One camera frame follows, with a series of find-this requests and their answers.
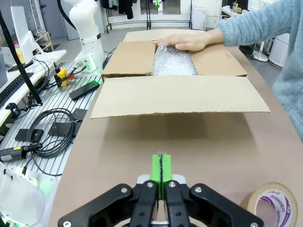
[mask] bottle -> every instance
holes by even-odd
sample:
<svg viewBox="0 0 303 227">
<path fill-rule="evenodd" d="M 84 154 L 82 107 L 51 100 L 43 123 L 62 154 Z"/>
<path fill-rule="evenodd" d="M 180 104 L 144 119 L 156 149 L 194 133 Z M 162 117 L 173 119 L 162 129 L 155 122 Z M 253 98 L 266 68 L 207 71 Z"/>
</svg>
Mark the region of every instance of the bottle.
<svg viewBox="0 0 303 227">
<path fill-rule="evenodd" d="M 16 53 L 17 53 L 17 55 L 18 55 L 18 58 L 19 58 L 20 62 L 21 62 L 22 64 L 24 64 L 25 61 L 24 61 L 24 58 L 23 58 L 23 55 L 22 55 L 20 46 L 19 46 L 19 44 L 18 44 L 18 41 L 15 41 L 15 42 L 14 42 L 14 45 L 15 45 Z"/>
</svg>

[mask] black keyboard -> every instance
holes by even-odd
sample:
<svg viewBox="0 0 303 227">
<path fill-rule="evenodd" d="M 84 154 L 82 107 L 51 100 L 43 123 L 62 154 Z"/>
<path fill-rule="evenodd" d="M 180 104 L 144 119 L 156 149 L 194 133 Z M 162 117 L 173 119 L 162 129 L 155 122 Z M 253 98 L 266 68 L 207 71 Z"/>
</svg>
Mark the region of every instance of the black keyboard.
<svg viewBox="0 0 303 227">
<path fill-rule="evenodd" d="M 33 75 L 32 72 L 28 73 L 27 76 L 30 78 Z M 23 77 L 17 76 L 3 91 L 0 93 L 0 108 L 2 108 L 9 98 L 24 84 Z"/>
</svg>

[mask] clothes rack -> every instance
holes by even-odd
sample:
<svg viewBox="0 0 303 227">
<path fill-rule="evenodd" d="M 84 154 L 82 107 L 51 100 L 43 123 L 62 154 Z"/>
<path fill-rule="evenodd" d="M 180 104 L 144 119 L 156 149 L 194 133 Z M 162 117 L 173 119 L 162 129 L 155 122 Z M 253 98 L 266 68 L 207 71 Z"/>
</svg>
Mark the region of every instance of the clothes rack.
<svg viewBox="0 0 303 227">
<path fill-rule="evenodd" d="M 151 20 L 151 13 L 150 13 L 150 1 L 148 1 L 148 16 L 149 16 L 149 29 L 151 29 L 152 23 L 164 23 L 164 22 L 172 22 L 172 23 L 188 23 L 188 27 L 190 29 L 193 29 L 193 23 L 191 21 L 191 11 L 192 11 L 192 7 L 193 7 L 193 2 L 192 0 L 190 0 L 190 16 L 189 16 L 189 20 Z"/>
<path fill-rule="evenodd" d="M 110 23 L 108 20 L 108 14 L 107 14 L 107 9 L 105 9 L 106 12 L 106 18 L 107 18 L 107 26 L 106 26 L 106 31 L 108 34 L 108 27 L 110 27 L 110 30 L 113 30 L 112 26 L 115 25 L 127 25 L 127 24 L 139 24 L 139 23 L 146 23 L 146 30 L 150 27 L 149 25 L 149 20 L 148 20 L 148 0 L 145 0 L 146 2 L 146 20 L 134 20 L 134 21 L 125 21 L 125 22 L 116 22 L 116 23 Z"/>
</svg>

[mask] roll of tape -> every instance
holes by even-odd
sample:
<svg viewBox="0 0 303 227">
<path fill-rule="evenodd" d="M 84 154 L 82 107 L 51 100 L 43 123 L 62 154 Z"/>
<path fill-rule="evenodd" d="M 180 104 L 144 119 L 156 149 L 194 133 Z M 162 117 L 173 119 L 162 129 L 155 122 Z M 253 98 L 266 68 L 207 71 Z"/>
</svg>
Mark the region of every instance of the roll of tape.
<svg viewBox="0 0 303 227">
<path fill-rule="evenodd" d="M 295 227 L 298 218 L 298 205 L 292 192 L 283 184 L 270 182 L 260 186 L 251 195 L 247 210 L 257 214 L 257 204 L 266 201 L 276 211 L 275 227 Z"/>
</svg>

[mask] open cardboard box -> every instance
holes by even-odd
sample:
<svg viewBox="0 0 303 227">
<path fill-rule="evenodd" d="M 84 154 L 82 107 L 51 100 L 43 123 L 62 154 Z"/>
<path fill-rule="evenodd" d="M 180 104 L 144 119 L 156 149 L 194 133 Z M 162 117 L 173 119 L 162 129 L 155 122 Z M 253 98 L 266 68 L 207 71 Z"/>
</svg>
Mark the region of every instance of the open cardboard box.
<svg viewBox="0 0 303 227">
<path fill-rule="evenodd" d="M 200 31 L 158 29 L 130 32 L 102 73 L 104 85 L 91 118 L 112 116 L 270 112 L 247 73 L 222 44 L 190 52 L 198 76 L 153 77 L 152 40 Z"/>
</svg>

